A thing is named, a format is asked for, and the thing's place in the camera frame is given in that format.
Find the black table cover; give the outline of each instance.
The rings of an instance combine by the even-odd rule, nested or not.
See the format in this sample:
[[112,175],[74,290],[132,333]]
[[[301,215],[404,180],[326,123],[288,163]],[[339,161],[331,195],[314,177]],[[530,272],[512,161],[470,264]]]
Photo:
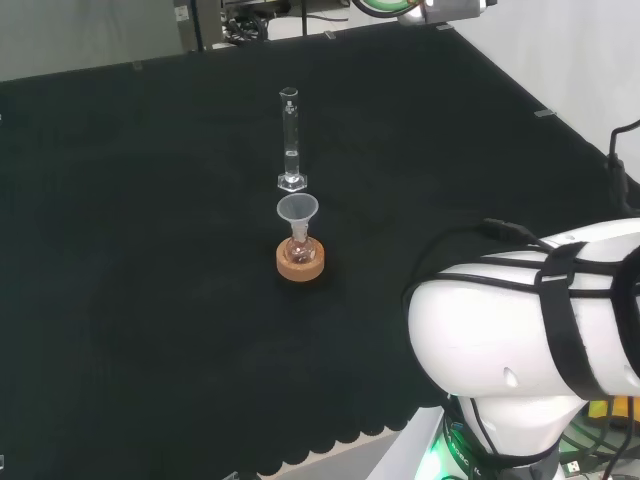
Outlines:
[[[286,86],[308,285],[275,269]],[[399,304],[430,238],[616,215],[604,157],[542,108],[454,30],[396,24],[0,85],[3,478],[273,473],[402,428],[435,403]]]

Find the glass graduated cylinder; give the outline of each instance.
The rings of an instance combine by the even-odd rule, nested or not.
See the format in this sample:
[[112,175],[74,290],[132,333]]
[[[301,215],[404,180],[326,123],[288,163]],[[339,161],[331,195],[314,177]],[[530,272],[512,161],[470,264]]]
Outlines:
[[298,91],[287,87],[280,92],[284,133],[284,173],[278,177],[278,187],[296,192],[307,186],[306,176],[300,173],[298,150]]

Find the black strap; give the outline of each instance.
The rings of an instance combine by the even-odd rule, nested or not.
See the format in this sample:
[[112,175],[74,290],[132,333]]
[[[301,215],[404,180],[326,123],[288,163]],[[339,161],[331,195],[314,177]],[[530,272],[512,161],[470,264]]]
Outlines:
[[[538,270],[544,265],[544,261],[520,260],[517,258],[505,257],[480,257],[465,263],[480,263],[484,265],[497,265],[502,267],[530,268],[534,270]],[[576,258],[574,271],[576,273],[590,273],[592,275],[607,275],[613,277],[620,264],[621,262],[592,262]]]
[[611,304],[629,365],[640,377],[640,313],[635,285],[640,276],[640,247],[622,261],[611,282]]
[[584,242],[562,245],[549,253],[535,284],[553,362],[567,386],[583,400],[606,399],[593,375],[569,295],[574,260]]

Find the glass funnel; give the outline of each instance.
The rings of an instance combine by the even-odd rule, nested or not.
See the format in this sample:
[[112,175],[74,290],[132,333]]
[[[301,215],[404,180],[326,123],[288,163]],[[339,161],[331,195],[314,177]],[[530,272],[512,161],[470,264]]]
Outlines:
[[293,193],[278,202],[278,215],[291,224],[291,238],[284,256],[291,263],[309,263],[316,256],[316,241],[309,238],[309,219],[318,211],[318,200],[308,193]]

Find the black cable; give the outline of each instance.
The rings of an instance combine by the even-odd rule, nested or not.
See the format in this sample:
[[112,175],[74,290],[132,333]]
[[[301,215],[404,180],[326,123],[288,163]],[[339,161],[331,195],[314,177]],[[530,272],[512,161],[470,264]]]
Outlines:
[[191,0],[191,15],[193,16],[193,30],[196,34],[196,45],[198,52],[203,52],[202,31],[200,30],[200,17],[198,16],[198,0]]
[[348,22],[348,18],[327,18],[320,15],[307,15],[307,18],[316,18],[318,20],[325,20],[327,22]]
[[307,0],[300,0],[300,9],[302,11],[302,36],[307,36]]
[[636,445],[635,447],[631,447],[630,449],[628,449],[624,453],[622,458],[640,460],[640,455],[639,454],[640,454],[640,445]]
[[[502,280],[500,278],[493,277],[481,277],[480,275],[472,275],[467,273],[436,273],[431,277],[433,280],[451,280],[456,282],[468,282],[478,285],[486,285],[488,287],[498,287],[507,290],[514,290],[516,292],[523,293],[538,293],[538,288],[535,285],[529,285],[528,283],[512,282],[510,280]],[[610,292],[604,290],[607,296],[610,297]]]
[[595,452],[597,452],[600,447],[608,448],[614,453],[618,450],[617,447],[605,442],[605,439],[607,438],[607,434],[609,433],[609,425],[611,423],[612,417],[613,417],[613,399],[607,401],[607,414],[604,419],[604,425],[602,426],[602,428],[600,428],[600,435],[598,437],[593,435],[591,432],[588,432],[587,430],[583,429],[579,425],[576,425],[575,422],[571,422],[570,425],[577,432],[582,433],[584,436],[594,441],[593,445],[591,445],[590,447],[585,447],[584,445],[580,445],[577,442],[573,443],[573,439],[567,437],[566,435],[563,435],[562,439],[565,442],[567,442],[569,445],[572,445],[573,447],[578,449],[578,452],[576,452],[576,456],[572,461],[574,462],[580,461],[586,457],[589,457],[593,455]]
[[253,22],[258,30],[258,37],[256,38],[259,42],[264,42],[269,39],[269,21],[263,20],[255,12],[251,12],[249,15],[249,19]]
[[366,13],[370,17],[374,18],[397,18],[418,7],[418,4],[416,3],[415,5],[410,5],[409,7],[396,12],[381,12],[380,10],[374,10],[371,7],[364,5],[361,0],[351,0],[351,3],[353,3],[362,13]]
[[630,132],[640,127],[640,120],[626,125],[624,127],[614,128],[611,132],[611,141],[609,142],[609,158],[607,161],[607,169],[611,177],[611,193],[616,206],[622,212],[630,217],[640,217],[640,210],[631,207],[627,203],[627,195],[629,194],[629,177],[624,168],[624,163],[618,159],[616,154],[616,142],[620,133]]
[[618,140],[618,135],[621,133],[627,133],[630,132],[632,130],[635,130],[636,128],[640,127],[640,120],[633,122],[629,125],[626,125],[624,127],[618,127],[618,128],[614,128],[613,131],[611,132],[611,141],[609,142],[609,156],[613,157],[616,154],[616,142]]
[[426,245],[424,247],[422,247],[422,250],[420,250],[420,253],[418,254],[418,257],[416,258],[415,262],[413,263],[413,268],[411,269],[411,273],[409,274],[409,282],[415,281],[415,279],[418,276],[418,272],[422,268],[422,264],[424,263],[424,261],[427,258],[427,256],[429,254],[431,254],[432,251],[435,250],[436,247],[438,245],[440,245],[443,240],[445,240],[446,238],[449,238],[452,235],[460,235],[462,233],[474,232],[474,231],[476,231],[476,227],[477,226],[475,224],[474,225],[463,225],[463,226],[460,226],[460,227],[452,227],[452,228],[450,228],[448,230],[444,230],[444,231],[438,233],[435,237],[433,237],[431,240],[429,240],[426,243]]
[[603,480],[609,479],[609,477],[611,476],[611,472],[613,471],[613,468],[616,466],[616,463],[618,462],[618,460],[620,459],[624,451],[627,449],[627,447],[629,447],[629,444],[631,443],[631,439],[633,438],[633,432],[635,430],[635,425],[636,425],[634,403],[635,402],[633,397],[627,397],[627,417],[629,419],[629,425],[627,425],[627,436],[624,438],[624,442],[622,442],[622,445],[620,445],[620,448],[618,449],[617,453],[613,456],[613,458],[609,462],[609,465],[607,465],[607,468],[605,469],[604,474],[602,475]]
[[476,399],[472,398],[470,400],[471,400],[471,406],[473,407],[473,414],[476,416],[476,421],[478,422],[480,431],[484,435],[484,438],[487,440],[487,443],[489,444],[489,447],[491,448],[491,451],[493,452],[493,454],[498,455],[498,450],[496,450],[496,446],[491,441],[491,437],[489,437],[489,434],[487,433],[487,429],[484,428],[484,425],[482,424],[482,419],[480,418],[480,412],[478,411],[478,404],[476,403]]
[[546,251],[553,250],[553,247],[551,245],[549,245],[547,242],[543,240],[540,240],[539,238],[536,239],[536,241],[534,242],[534,245],[538,245],[540,248]]
[[420,13],[422,14],[422,18],[424,19],[425,25],[429,23],[428,16],[427,16],[427,7],[424,4],[424,2],[420,2]]
[[604,425],[601,427],[600,435],[598,437],[595,437],[595,435],[592,435],[591,432],[585,430],[580,425],[576,425],[575,422],[571,422],[571,426],[578,433],[581,433],[585,437],[590,438],[591,440],[594,441],[593,445],[591,445],[584,452],[581,452],[580,458],[584,458],[584,457],[587,457],[589,455],[592,455],[601,446],[605,447],[605,448],[608,448],[612,452],[615,452],[617,450],[616,447],[614,447],[613,445],[611,445],[611,444],[609,444],[609,443],[607,443],[605,441],[606,438],[607,438],[607,434],[609,433],[609,425],[611,424],[611,418],[612,417],[613,417],[613,399],[607,401],[607,414],[604,417]]

